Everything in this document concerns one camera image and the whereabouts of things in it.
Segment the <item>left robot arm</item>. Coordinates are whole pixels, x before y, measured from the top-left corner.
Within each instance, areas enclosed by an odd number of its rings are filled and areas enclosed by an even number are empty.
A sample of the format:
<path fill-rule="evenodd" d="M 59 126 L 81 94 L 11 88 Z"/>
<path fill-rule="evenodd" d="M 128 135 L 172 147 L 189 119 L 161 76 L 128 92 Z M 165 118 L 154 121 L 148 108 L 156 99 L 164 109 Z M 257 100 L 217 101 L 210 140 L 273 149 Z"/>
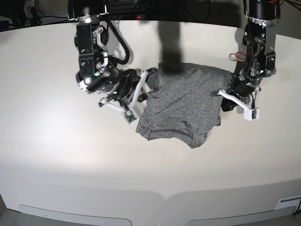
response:
<path fill-rule="evenodd" d="M 247 25 L 242 39 L 246 51 L 244 59 L 239 59 L 232 82 L 226 93 L 243 103 L 252 101 L 253 93 L 260 90 L 263 78 L 276 73 L 276 20 L 280 18 L 278 0 L 245 0 L 244 13 Z"/>

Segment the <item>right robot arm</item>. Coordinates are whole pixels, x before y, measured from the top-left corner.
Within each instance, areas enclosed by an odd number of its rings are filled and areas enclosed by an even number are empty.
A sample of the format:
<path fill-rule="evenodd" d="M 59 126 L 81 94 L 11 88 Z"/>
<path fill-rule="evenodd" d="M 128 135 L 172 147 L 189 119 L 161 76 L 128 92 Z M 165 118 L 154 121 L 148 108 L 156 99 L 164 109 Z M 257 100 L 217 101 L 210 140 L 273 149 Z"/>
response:
<path fill-rule="evenodd" d="M 139 103 L 147 99 L 147 78 L 156 71 L 150 68 L 118 69 L 130 59 L 130 50 L 116 27 L 107 18 L 107 0 L 70 0 L 68 19 L 76 22 L 74 44 L 79 53 L 78 88 L 88 94 L 102 94 L 99 107 L 108 106 L 121 113 L 128 122 L 139 119 Z M 125 51 L 123 59 L 110 55 L 109 32 L 115 35 Z"/>

